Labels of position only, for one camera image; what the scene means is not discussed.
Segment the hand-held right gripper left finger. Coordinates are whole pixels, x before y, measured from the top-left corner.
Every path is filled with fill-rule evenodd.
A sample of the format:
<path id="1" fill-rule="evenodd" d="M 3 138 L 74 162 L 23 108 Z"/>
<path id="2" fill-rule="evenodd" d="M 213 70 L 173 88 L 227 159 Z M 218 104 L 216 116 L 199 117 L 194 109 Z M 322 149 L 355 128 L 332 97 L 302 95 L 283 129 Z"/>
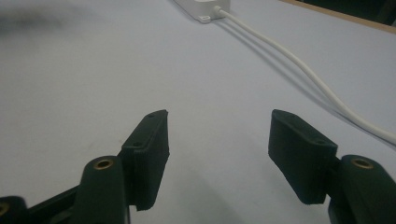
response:
<path id="1" fill-rule="evenodd" d="M 131 224 L 130 208 L 156 201 L 169 152 L 168 112 L 147 114 L 116 156 L 84 167 L 73 206 L 73 224 Z"/>

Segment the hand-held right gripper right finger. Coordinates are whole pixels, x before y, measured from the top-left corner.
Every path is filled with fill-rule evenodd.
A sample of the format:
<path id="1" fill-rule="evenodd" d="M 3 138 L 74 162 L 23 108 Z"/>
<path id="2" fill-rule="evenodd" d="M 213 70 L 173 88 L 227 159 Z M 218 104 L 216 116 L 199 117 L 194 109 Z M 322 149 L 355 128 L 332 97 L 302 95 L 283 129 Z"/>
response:
<path id="1" fill-rule="evenodd" d="M 268 154 L 304 204 L 330 199 L 332 224 L 396 224 L 396 182 L 376 161 L 336 157 L 337 145 L 300 117 L 272 111 Z"/>

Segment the white power strip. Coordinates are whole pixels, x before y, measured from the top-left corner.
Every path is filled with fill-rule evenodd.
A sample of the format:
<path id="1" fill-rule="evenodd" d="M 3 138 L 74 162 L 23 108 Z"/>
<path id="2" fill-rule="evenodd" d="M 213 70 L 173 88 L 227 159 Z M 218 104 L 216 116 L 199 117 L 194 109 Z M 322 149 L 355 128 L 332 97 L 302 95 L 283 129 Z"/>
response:
<path id="1" fill-rule="evenodd" d="M 200 23 L 210 23 L 222 19 L 220 9 L 229 11 L 231 0 L 173 0 L 191 17 Z"/>

